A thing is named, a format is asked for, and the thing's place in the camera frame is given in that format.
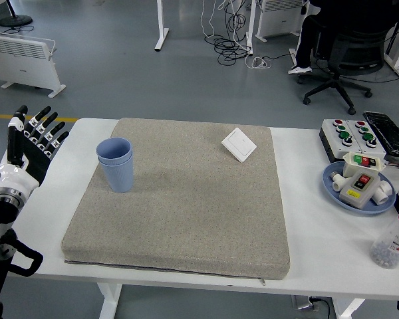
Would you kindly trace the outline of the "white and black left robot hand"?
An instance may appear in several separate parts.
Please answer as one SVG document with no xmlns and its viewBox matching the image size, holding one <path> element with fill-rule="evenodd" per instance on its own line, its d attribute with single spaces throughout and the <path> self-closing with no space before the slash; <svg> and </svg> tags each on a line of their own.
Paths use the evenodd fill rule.
<svg viewBox="0 0 399 319">
<path fill-rule="evenodd" d="M 65 122 L 51 126 L 58 113 L 47 106 L 26 121 L 28 108 L 21 106 L 8 124 L 7 153 L 5 163 L 22 169 L 40 185 L 45 179 L 54 154 L 69 136 L 63 131 Z"/>
</svg>

